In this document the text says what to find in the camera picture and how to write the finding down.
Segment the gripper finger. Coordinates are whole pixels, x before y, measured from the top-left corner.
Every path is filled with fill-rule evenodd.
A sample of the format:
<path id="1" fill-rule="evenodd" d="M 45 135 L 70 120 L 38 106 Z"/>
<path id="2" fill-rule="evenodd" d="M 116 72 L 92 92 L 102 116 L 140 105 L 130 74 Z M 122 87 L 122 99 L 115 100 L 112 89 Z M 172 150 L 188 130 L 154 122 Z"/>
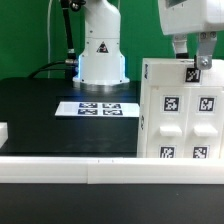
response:
<path id="1" fill-rule="evenodd" d="M 176 34 L 172 38 L 172 46 L 177 59 L 187 59 L 188 49 L 187 49 L 187 35 L 186 34 Z"/>
<path id="2" fill-rule="evenodd" d="M 215 31 L 201 32 L 198 34 L 195 67 L 199 70 L 209 70 L 212 67 L 212 55 L 217 42 Z"/>

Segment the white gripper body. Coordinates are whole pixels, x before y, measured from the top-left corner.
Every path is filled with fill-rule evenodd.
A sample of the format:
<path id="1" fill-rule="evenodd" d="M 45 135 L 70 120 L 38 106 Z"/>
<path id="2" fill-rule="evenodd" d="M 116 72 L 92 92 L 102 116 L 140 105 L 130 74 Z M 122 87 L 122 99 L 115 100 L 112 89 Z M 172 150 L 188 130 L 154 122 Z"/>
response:
<path id="1" fill-rule="evenodd" d="M 158 0 L 164 35 L 224 30 L 224 0 Z"/>

